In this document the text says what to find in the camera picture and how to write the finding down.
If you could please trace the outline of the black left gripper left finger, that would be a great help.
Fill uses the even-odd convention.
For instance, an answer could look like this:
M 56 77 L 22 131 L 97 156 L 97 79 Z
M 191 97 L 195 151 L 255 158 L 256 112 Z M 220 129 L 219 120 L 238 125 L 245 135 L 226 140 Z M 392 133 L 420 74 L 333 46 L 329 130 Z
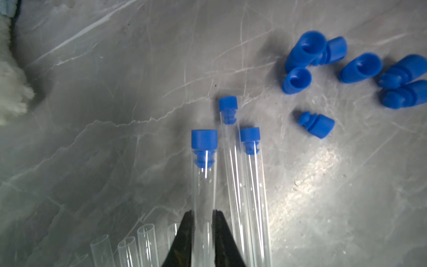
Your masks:
M 191 267 L 194 222 L 193 211 L 185 212 L 162 267 Z

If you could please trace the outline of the capped test tube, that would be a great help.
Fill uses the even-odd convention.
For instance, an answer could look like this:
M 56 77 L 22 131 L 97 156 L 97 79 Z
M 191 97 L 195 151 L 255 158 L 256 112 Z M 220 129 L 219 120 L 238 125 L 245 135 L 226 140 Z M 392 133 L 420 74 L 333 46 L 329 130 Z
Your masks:
M 218 132 L 192 130 L 192 266 L 214 266 L 213 210 L 215 208 Z
M 174 222 L 167 228 L 167 242 L 168 242 L 169 249 L 172 248 L 173 242 L 175 240 L 175 237 L 177 236 L 179 228 L 180 228 L 179 222 Z
M 237 97 L 222 97 L 219 100 L 219 110 L 221 120 L 220 143 L 224 152 L 232 233 L 246 266 L 251 267 L 253 256 L 246 182 L 242 171 Z
M 110 237 L 105 234 L 90 243 L 95 267 L 115 267 Z
M 119 242 L 118 253 L 121 267 L 140 267 L 140 260 L 135 237 L 127 237 Z
M 247 183 L 251 245 L 255 267 L 270 267 L 271 241 L 260 129 L 240 130 L 242 163 Z
M 142 267 L 159 267 L 156 229 L 154 224 L 145 224 L 137 230 L 139 256 Z
M 78 256 L 71 264 L 70 267 L 93 267 L 93 263 L 89 254 Z

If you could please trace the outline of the blue stopper removed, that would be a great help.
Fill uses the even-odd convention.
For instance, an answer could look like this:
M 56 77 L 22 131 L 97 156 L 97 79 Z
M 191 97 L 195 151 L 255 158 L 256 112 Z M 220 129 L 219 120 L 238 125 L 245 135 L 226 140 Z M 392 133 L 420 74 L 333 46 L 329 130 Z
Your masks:
M 340 72 L 343 83 L 356 83 L 372 78 L 383 69 L 381 58 L 375 53 L 364 53 L 349 62 Z
M 427 73 L 427 59 L 424 56 L 411 54 L 392 65 L 383 73 L 378 85 L 383 89 L 397 89 Z
M 328 65 L 344 59 L 347 53 L 348 45 L 345 38 L 342 36 L 336 37 L 327 42 L 325 50 L 312 61 L 311 65 Z
M 390 109 L 402 109 L 427 103 L 427 81 L 419 80 L 397 89 L 386 90 L 381 104 Z
M 335 126 L 335 121 L 327 116 L 317 113 L 304 112 L 298 119 L 298 124 L 319 139 L 327 137 Z
M 282 83 L 282 90 L 286 94 L 292 95 L 307 89 L 311 85 L 311 82 L 311 72 L 306 68 L 296 67 L 285 77 Z
M 285 70 L 290 72 L 297 67 L 308 67 L 313 60 L 322 54 L 326 45 L 326 37 L 321 32 L 305 32 L 288 55 L 285 63 Z

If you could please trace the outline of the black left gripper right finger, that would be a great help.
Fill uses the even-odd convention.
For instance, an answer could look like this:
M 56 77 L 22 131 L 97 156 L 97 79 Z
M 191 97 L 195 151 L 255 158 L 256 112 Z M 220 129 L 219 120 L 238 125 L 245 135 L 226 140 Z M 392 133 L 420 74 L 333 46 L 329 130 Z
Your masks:
M 212 215 L 216 267 L 246 267 L 222 211 Z

